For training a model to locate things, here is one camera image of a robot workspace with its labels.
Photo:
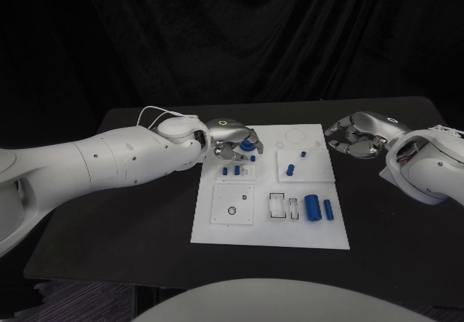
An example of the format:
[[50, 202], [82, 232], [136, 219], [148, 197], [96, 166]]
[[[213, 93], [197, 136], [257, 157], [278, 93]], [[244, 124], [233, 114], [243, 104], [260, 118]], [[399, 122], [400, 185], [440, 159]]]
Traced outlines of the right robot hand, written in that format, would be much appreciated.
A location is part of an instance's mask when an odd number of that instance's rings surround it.
[[371, 111], [358, 111], [342, 117], [324, 130], [324, 135], [330, 136], [341, 130], [344, 130], [347, 142], [330, 140], [328, 146], [358, 159], [376, 158], [412, 131], [396, 119]]

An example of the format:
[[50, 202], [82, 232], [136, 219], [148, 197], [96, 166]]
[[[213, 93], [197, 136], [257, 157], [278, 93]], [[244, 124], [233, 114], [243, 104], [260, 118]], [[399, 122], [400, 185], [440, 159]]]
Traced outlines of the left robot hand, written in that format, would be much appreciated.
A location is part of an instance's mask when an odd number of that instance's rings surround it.
[[247, 161], [247, 156], [234, 151], [234, 148], [240, 145], [243, 140], [249, 141], [257, 154], [262, 154], [263, 144], [255, 130], [236, 120], [213, 119], [206, 122], [206, 127], [208, 129], [213, 153], [219, 159], [240, 162]]

